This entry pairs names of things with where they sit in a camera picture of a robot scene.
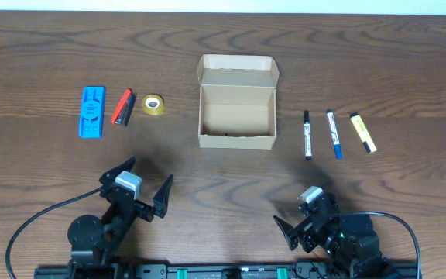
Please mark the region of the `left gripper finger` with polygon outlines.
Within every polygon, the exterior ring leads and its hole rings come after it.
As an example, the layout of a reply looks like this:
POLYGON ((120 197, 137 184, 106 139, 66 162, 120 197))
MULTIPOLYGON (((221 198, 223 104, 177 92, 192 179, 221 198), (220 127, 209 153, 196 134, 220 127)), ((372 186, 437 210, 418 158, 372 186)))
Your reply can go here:
POLYGON ((120 175, 121 172, 123 172, 123 171, 129 172, 135 165, 135 162, 136 162, 136 158, 130 157, 124 163, 118 165, 117 167, 112 168, 111 170, 107 170, 106 172, 104 172, 101 175, 99 182, 100 183, 108 183, 109 181, 114 181, 117 178, 117 176, 120 175))
POLYGON ((173 175, 171 174, 153 197, 154 215, 160 217, 161 219, 165 217, 168 210, 169 196, 172 185, 173 175))

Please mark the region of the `red black stapler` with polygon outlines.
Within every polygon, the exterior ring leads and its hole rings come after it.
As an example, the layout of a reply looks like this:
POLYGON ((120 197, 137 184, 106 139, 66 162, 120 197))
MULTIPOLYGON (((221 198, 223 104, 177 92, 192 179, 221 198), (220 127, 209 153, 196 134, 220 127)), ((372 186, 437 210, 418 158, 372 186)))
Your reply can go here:
POLYGON ((112 115, 111 123, 116 126, 127 126, 135 102, 136 94, 131 88, 126 89, 112 115))

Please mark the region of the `yellow clear tape roll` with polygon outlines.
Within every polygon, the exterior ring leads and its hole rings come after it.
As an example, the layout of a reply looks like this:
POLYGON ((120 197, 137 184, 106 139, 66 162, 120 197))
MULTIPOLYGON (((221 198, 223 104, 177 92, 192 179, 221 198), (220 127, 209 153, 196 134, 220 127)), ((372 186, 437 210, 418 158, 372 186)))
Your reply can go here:
POLYGON ((160 95, 146 95, 142 100, 142 108, 148 115, 159 115, 164 111, 164 100, 160 95))

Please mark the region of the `yellow highlighter pen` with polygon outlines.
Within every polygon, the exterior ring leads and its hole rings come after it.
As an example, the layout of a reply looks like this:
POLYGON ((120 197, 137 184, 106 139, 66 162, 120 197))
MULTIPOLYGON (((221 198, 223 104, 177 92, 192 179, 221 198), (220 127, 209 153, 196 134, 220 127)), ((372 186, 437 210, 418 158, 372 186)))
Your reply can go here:
POLYGON ((359 138, 362 141, 362 144, 365 147, 367 153, 376 152, 376 145, 374 144, 372 137, 370 136, 369 131, 367 130, 367 127, 362 120, 362 117, 357 112, 355 112, 350 115, 350 120, 355 128, 355 131, 358 133, 359 138))

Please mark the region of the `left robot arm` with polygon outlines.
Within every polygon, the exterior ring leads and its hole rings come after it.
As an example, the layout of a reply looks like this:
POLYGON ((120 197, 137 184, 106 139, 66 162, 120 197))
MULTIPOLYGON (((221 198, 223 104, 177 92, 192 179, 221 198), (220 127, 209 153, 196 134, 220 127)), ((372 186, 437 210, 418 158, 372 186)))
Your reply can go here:
POLYGON ((71 244, 69 278, 135 278, 136 268, 115 256, 136 219, 151 222, 163 218, 168 209, 173 175, 170 175, 148 205, 137 198, 142 190, 142 178, 131 169, 136 159, 102 174, 99 194, 110 207, 98 218, 82 215, 69 226, 67 238, 71 244))

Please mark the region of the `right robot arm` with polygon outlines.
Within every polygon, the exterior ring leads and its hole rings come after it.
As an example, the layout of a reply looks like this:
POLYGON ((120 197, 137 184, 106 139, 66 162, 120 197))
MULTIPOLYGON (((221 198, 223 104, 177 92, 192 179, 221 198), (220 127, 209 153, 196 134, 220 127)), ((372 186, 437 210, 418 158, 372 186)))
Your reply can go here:
POLYGON ((292 226, 278 216, 278 225, 290 250, 301 246, 306 253, 321 247, 331 258, 328 273, 336 278, 400 278, 383 257, 379 237, 367 215, 340 217, 335 196, 320 188, 305 191, 299 210, 305 219, 292 226))

